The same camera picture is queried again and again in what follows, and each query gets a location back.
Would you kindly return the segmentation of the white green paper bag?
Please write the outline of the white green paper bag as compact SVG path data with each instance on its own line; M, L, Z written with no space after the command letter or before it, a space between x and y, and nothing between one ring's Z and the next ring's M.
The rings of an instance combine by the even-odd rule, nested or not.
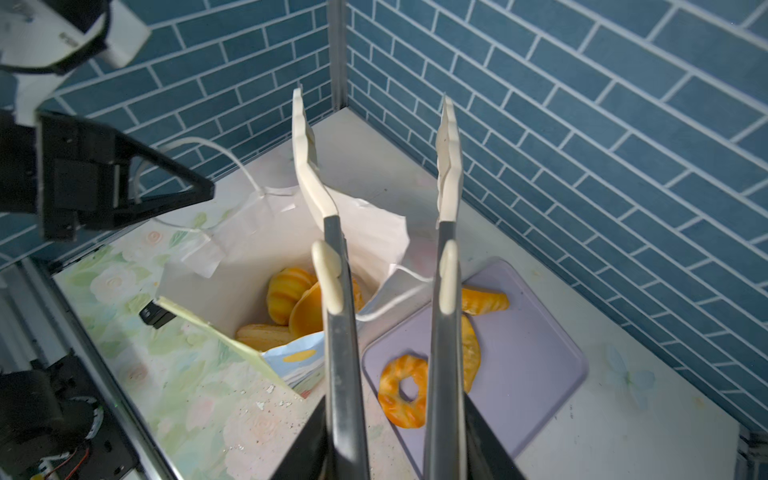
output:
M216 337L277 384L307 396L324 374L320 285L312 245L324 236L300 189L292 147L255 161L232 194L249 193L224 220L169 261L142 319L179 318ZM402 261L406 221L338 191L359 322L370 322L430 284Z

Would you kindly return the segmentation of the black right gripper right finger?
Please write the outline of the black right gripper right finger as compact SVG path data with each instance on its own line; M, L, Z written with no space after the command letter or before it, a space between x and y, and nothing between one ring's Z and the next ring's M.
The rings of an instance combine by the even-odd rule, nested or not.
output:
M477 407L464 394L467 478L473 480L525 480Z

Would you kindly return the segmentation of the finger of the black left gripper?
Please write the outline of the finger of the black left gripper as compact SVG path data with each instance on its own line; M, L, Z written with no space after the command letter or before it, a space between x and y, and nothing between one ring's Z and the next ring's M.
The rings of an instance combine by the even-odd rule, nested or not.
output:
M107 124L77 118L71 228L119 230L214 197L202 174Z

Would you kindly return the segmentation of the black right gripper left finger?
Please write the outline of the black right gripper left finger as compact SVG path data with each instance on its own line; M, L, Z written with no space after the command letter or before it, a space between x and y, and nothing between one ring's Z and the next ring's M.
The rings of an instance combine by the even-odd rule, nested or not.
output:
M325 414L313 414L271 476L272 480L325 478L327 431Z

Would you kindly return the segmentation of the triangular fake bread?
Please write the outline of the triangular fake bread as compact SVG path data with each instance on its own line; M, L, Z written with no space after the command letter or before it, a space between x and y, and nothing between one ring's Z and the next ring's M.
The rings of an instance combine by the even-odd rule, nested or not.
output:
M307 290L296 303L290 314L288 327L295 339L323 330L322 291L319 282Z

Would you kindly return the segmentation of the metal kitchen tongs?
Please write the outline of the metal kitchen tongs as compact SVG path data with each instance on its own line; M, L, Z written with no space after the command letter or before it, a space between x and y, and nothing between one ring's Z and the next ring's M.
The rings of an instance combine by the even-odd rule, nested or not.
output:
M378 291L361 312L354 310L352 254L342 227L339 203L321 181L316 166L314 133L301 89L292 99L292 147L295 173L309 212L323 239L311 248L322 293L325 326L325 427L331 478L369 476L358 325L387 313L423 290L433 292L431 348L428 357L426 433L423 475L427 479L465 479L468 451L461 341L461 280L457 219L463 182L462 153L454 103L442 101L436 137L438 241L433 277L418 278L416 287L393 279L403 256L384 269Z

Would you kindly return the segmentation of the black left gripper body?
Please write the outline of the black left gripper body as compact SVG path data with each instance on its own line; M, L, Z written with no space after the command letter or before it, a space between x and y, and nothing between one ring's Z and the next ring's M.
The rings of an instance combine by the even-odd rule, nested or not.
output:
M46 240L75 240L73 221L47 223L38 212L41 175L38 167L38 127L17 124L14 114L1 111L1 212L37 216Z

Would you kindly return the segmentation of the small round fake bun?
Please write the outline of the small round fake bun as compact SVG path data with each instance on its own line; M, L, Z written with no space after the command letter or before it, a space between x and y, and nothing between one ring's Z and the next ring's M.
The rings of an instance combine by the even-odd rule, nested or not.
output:
M315 283L316 276L297 267L285 268L273 275L266 296L271 320L277 325L287 326L294 306Z

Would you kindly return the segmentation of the braided fake bread loaf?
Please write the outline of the braided fake bread loaf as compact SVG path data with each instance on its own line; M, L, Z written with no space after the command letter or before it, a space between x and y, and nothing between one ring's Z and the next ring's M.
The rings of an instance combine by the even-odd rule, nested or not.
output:
M236 332L235 339L254 350L266 352L286 345L296 337L290 332L288 326L248 324Z

